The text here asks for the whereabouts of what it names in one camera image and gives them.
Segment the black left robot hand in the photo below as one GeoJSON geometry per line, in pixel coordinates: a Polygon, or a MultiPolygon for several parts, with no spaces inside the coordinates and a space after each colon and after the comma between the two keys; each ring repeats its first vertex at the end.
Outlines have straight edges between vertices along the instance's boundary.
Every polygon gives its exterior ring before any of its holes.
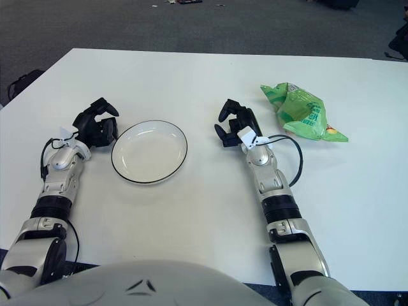
{"type": "Polygon", "coordinates": [[[90,149],[106,147],[118,138],[118,111],[105,99],[99,98],[79,113],[73,122],[78,129],[76,139],[90,149]]]}

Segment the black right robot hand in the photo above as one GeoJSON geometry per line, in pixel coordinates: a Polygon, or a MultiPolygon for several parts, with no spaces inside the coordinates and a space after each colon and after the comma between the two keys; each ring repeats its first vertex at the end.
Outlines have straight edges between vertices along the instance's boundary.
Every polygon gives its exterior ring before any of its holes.
{"type": "Polygon", "coordinates": [[[234,119],[228,121],[230,128],[229,133],[225,132],[220,125],[214,125],[215,132],[222,141],[223,147],[236,147],[240,145],[242,141],[238,137],[238,132],[247,126],[255,132],[256,136],[263,136],[256,117],[250,108],[241,106],[240,103],[235,100],[227,99],[219,113],[218,121],[224,122],[229,115],[236,116],[234,119]]]}

